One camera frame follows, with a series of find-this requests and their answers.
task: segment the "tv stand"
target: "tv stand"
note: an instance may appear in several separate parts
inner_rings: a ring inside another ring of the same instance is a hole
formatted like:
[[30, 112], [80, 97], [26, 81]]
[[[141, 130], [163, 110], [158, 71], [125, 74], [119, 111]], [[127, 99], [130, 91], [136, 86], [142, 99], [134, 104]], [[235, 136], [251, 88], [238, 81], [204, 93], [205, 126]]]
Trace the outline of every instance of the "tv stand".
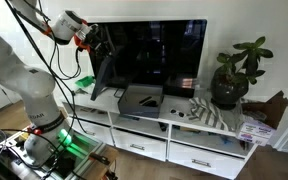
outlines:
[[[191, 104], [188, 98], [165, 95], [158, 119], [129, 118], [119, 113], [119, 99], [113, 96], [115, 91], [116, 89], [106, 90], [96, 101], [90, 101], [90, 95], [87, 94], [78, 94], [75, 97], [76, 113], [83, 128], [89, 135], [109, 145], [228, 179], [237, 177], [257, 148], [257, 145], [250, 144], [248, 149], [243, 149], [235, 138], [235, 132], [170, 114], [169, 111], [173, 108], [189, 113]], [[210, 93], [207, 91], [195, 91], [195, 95], [210, 100]], [[67, 104], [64, 103], [64, 106], [68, 115], [72, 116]], [[239, 123], [239, 113], [238, 108], [223, 111], [224, 121], [235, 128]], [[161, 131], [158, 122], [164, 123], [167, 130]], [[78, 123], [74, 123], [73, 127], [82, 133]], [[229, 137], [227, 143], [223, 142], [222, 135]]]

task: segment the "television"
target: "television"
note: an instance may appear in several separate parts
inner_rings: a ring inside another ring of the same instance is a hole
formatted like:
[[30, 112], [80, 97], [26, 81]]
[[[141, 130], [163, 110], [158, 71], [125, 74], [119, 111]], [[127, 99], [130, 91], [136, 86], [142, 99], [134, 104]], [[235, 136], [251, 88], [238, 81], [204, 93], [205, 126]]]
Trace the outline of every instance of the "television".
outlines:
[[161, 85], [164, 94], [194, 95], [206, 20], [96, 24], [102, 43], [115, 52], [114, 63], [105, 62], [107, 57], [101, 54], [92, 57], [97, 91], [104, 86], [125, 89], [130, 83], [136, 83]]

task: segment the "small box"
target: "small box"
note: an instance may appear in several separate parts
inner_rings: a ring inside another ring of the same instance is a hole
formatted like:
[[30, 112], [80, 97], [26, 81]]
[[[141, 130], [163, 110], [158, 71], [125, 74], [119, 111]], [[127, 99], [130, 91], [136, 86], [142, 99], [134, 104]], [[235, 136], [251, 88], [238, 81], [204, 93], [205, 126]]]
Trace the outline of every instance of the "small box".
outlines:
[[158, 118], [163, 102], [163, 87], [130, 84], [118, 101], [121, 114]]
[[267, 102], [251, 102], [242, 104], [243, 111], [262, 112], [267, 117], [265, 123], [249, 116], [242, 115], [243, 122], [239, 125], [236, 137], [240, 140], [265, 146], [275, 133], [284, 111], [288, 106], [288, 99], [282, 91]]
[[265, 146], [271, 136], [275, 133], [275, 129], [252, 117], [245, 115], [241, 116], [243, 123], [240, 125], [237, 133], [237, 139]]

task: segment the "wall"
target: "wall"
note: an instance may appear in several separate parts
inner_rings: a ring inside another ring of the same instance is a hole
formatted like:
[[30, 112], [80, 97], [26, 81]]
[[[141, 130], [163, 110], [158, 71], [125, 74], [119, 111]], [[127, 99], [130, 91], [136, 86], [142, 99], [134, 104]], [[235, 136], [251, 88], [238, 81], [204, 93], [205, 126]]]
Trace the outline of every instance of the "wall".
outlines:
[[[94, 0], [42, 0], [44, 11], [53, 20], [64, 9], [74, 10], [87, 21], [161, 20], [205, 18], [208, 20], [206, 41], [199, 79], [208, 86], [218, 63], [219, 52], [234, 52], [232, 44], [253, 41], [259, 36], [267, 37], [266, 48], [273, 51], [273, 59], [263, 60], [266, 70], [257, 85], [252, 86], [248, 98], [267, 100], [279, 90], [288, 96], [288, 1], [285, 0], [196, 0], [196, 1], [94, 1]], [[38, 46], [50, 58], [53, 42], [34, 28], [30, 32]], [[45, 68], [21, 29], [0, 0], [0, 34], [14, 47], [24, 62]], [[61, 47], [61, 62], [64, 70], [74, 71], [75, 47], [71, 43]], [[92, 72], [88, 57], [81, 55], [83, 75]]]

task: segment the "green light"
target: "green light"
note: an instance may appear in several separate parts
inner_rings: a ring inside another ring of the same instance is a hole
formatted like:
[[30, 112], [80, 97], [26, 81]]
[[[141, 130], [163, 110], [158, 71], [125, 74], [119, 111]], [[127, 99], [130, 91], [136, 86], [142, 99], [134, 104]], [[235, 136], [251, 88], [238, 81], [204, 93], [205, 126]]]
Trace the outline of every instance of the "green light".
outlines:
[[61, 142], [65, 139], [63, 142], [65, 146], [69, 146], [72, 143], [72, 137], [67, 133], [65, 129], [61, 129], [59, 137]]

